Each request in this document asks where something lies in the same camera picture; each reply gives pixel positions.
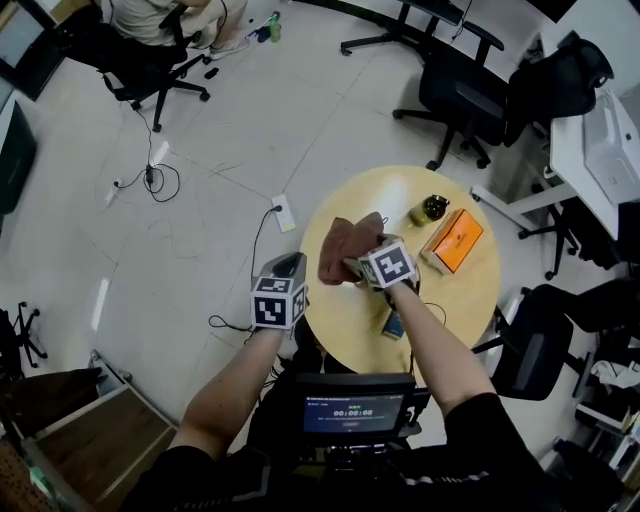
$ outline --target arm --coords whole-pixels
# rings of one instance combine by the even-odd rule
[[[429,391],[446,416],[482,393],[495,393],[476,356],[438,320],[406,284],[387,290],[396,304]]]
[[[193,397],[169,448],[193,446],[219,460],[256,404],[282,343],[283,331],[257,332]]]
[[[176,0],[177,3],[186,5],[187,7],[204,7],[211,0]]]

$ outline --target power strip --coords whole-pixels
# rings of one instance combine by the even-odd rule
[[[271,203],[273,206],[282,206],[281,211],[275,212],[276,219],[278,219],[278,224],[280,225],[280,231],[286,233],[287,231],[295,229],[296,223],[293,221],[293,215],[291,214],[291,208],[289,208],[287,196],[280,194],[279,196],[272,198]]]

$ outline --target chair armrest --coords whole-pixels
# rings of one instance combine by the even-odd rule
[[[456,92],[459,96],[462,96],[469,103],[478,107],[490,116],[495,117],[496,119],[502,119],[504,117],[504,110],[500,105],[491,101],[489,98],[476,91],[473,87],[462,82],[456,82]]]
[[[462,24],[462,28],[477,35],[480,38],[480,45],[478,46],[478,52],[476,53],[476,62],[484,65],[484,61],[487,59],[487,54],[491,46],[495,46],[498,50],[504,51],[504,44],[496,36],[487,32],[482,27],[479,27],[475,23],[465,21]]]
[[[176,44],[178,46],[186,47],[184,35],[182,34],[182,25],[180,25],[180,17],[187,9],[188,7],[186,5],[179,4],[175,9],[167,14],[167,17],[163,19],[159,25],[161,29],[171,29],[173,32],[173,38],[176,40]]]
[[[487,32],[482,27],[479,27],[475,23],[471,23],[470,21],[465,21],[462,24],[462,28],[467,29],[469,32],[474,33],[480,39],[487,41],[490,45],[495,46],[501,52],[504,51],[504,44],[500,39],[494,36],[492,33]]]

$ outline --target round wooden table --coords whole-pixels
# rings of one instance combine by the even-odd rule
[[[442,220],[416,227],[407,216],[431,194],[451,201],[447,213],[465,208],[484,228],[454,275],[443,276],[419,255]],[[446,311],[446,326],[468,347],[475,345],[492,317],[500,289],[500,259],[493,231],[467,192],[441,174],[412,166],[382,167],[359,174],[334,191],[314,213],[301,250],[307,255],[310,305],[306,317],[320,343],[358,373],[409,371],[411,351],[406,335],[393,340],[381,334],[390,311],[383,294],[362,284],[328,286],[318,279],[320,248],[333,219],[343,217],[356,223],[374,211],[388,218],[385,233],[401,236],[416,260],[422,300],[440,305]],[[438,307],[429,307],[444,321]],[[418,369],[414,370],[422,382]]]

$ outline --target white floor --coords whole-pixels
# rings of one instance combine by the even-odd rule
[[[351,176],[388,164],[424,166],[435,156],[441,127],[391,118],[399,106],[420,108],[421,65],[410,50],[387,44],[346,58],[341,40],[380,29],[302,4],[282,10],[279,43],[219,61],[211,81],[202,65],[190,72],[189,81],[209,88],[208,103],[169,94],[152,155],[169,144],[163,162],[179,170],[182,190],[165,205],[154,204],[138,183],[105,209],[110,184],[130,181],[146,163],[142,119],[113,99],[93,68],[65,61],[51,79],[38,101],[51,115],[37,160],[0,239],[0,307],[13,315],[26,300],[42,310],[37,330],[50,354],[43,371],[82,367],[96,348],[180,418],[242,346],[243,336],[212,332],[207,319],[218,313],[248,325],[251,245],[271,196],[286,192],[298,227],[283,235],[268,220],[258,268],[296,250],[314,209]],[[143,113],[151,120],[153,104]],[[456,153],[454,141],[440,172],[465,187],[513,192],[520,188],[514,174],[535,163],[535,155],[524,157],[528,144],[494,149],[493,164],[480,171],[472,155]],[[174,186],[168,172],[167,190]],[[516,226],[485,211],[500,246],[501,298],[544,282],[554,237],[519,241]],[[607,276],[567,256],[553,284],[580,292]],[[572,352],[582,355],[592,344],[576,330]],[[574,429],[575,381],[565,367],[546,401],[504,400],[534,454]],[[442,441],[433,403],[421,424],[416,444]]]

